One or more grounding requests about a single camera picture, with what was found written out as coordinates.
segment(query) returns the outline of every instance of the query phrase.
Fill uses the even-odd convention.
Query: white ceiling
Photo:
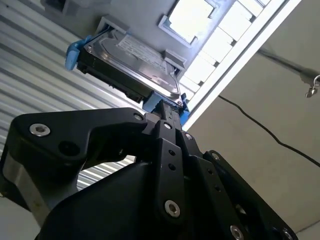
[[[302,1],[265,44],[298,64],[320,70],[320,1]],[[281,66],[255,55],[222,96],[239,104],[278,138],[320,159],[320,93]],[[278,145],[234,106],[217,98],[190,128],[201,150],[220,152],[296,232],[320,220],[320,168]]]

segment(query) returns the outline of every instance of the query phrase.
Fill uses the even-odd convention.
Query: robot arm
[[[136,156],[78,191],[86,168]],[[161,101],[131,108],[26,114],[11,123],[0,191],[31,211],[37,240],[297,240],[216,151],[202,154]]]

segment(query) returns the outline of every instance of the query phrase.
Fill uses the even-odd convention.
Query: bolt hole
[[[134,113],[133,116],[135,117],[135,119],[137,119],[137,120],[139,120],[139,121],[141,121],[141,120],[144,119],[144,118],[143,118],[141,115],[139,115],[138,113]]]
[[[214,189],[217,190],[218,192],[221,192],[221,188],[218,185],[215,185]]]
[[[42,126],[37,126],[35,127],[35,130],[38,132],[38,133],[44,133],[46,131],[46,129]]]
[[[62,141],[59,143],[59,151],[68,157],[74,157],[80,153],[80,148],[71,141]]]
[[[176,155],[176,153],[175,153],[174,151],[172,151],[172,150],[169,150],[169,153],[170,153],[170,155],[172,155],[172,156],[175,156],[175,155]]]
[[[173,212],[174,214],[177,213],[177,209],[176,209],[175,205],[173,205],[172,203],[169,204],[169,209],[170,209],[170,211]]]
[[[168,164],[168,167],[169,167],[169,169],[170,169],[171,171],[175,171],[175,170],[176,170],[176,166],[173,165],[173,164],[171,164],[171,163]]]

